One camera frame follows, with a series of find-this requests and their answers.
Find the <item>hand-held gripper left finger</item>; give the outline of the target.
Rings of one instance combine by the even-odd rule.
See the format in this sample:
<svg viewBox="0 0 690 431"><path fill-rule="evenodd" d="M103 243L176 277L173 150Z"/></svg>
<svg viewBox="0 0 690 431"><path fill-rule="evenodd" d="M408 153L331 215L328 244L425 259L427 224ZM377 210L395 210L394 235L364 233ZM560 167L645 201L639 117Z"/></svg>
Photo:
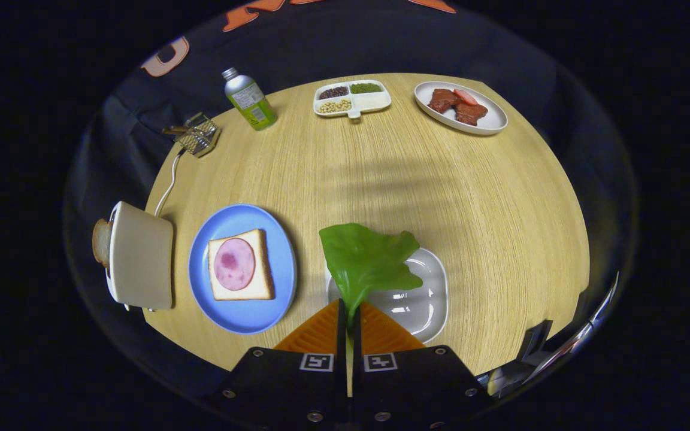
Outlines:
<svg viewBox="0 0 690 431"><path fill-rule="evenodd" d="M273 348L252 347L210 396L244 430L334 430L347 419L347 311L329 303Z"/></svg>

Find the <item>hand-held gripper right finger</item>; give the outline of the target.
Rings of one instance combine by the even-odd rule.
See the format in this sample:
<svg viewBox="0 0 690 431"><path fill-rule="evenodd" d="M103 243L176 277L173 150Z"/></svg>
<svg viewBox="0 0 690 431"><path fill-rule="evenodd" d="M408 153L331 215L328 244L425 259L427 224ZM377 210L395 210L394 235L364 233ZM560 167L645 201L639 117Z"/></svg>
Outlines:
<svg viewBox="0 0 690 431"><path fill-rule="evenodd" d="M383 311L353 319L351 420L361 430L471 430L495 399L451 347L424 346Z"/></svg>

